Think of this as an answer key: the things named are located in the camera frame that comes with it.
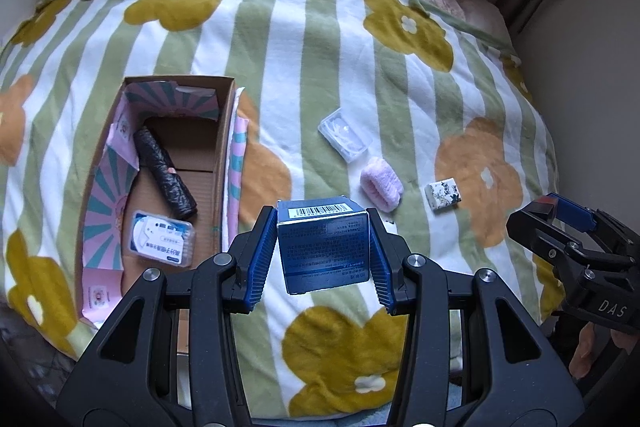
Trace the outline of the person's right hand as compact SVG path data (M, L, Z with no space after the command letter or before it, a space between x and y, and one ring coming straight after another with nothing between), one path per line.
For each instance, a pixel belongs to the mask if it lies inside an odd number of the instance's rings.
M610 330L611 339L617 348L624 349L627 353L634 350L638 343L639 335L628 335L622 332ZM570 360L568 370L575 379L584 378L590 371L593 360L593 349L596 345L596 325L589 322L579 333L578 346Z

